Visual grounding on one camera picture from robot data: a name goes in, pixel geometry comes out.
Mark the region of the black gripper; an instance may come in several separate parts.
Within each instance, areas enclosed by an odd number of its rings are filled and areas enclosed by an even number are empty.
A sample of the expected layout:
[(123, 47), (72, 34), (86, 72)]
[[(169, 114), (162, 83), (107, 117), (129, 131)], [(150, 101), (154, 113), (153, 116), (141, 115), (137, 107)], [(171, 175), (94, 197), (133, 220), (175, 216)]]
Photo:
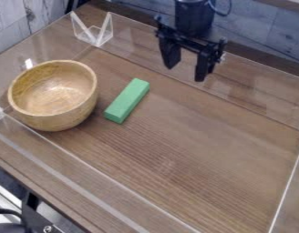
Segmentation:
[(212, 28), (202, 36), (190, 36), (175, 25), (173, 16), (157, 15), (157, 38), (167, 69), (173, 69), (182, 61), (182, 49), (198, 55), (196, 81), (204, 82), (216, 65), (224, 60), (228, 39)]

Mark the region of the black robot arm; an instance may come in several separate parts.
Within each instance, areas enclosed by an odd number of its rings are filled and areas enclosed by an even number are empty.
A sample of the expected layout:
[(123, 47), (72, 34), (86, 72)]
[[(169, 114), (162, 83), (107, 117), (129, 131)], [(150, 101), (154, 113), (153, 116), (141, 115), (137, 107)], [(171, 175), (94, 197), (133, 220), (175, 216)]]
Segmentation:
[(217, 0), (174, 0), (173, 16), (157, 15), (157, 38), (163, 63), (167, 69), (182, 61), (182, 49), (198, 55), (196, 81), (204, 82), (222, 62), (228, 39), (213, 28), (214, 16), (229, 16), (217, 8)]

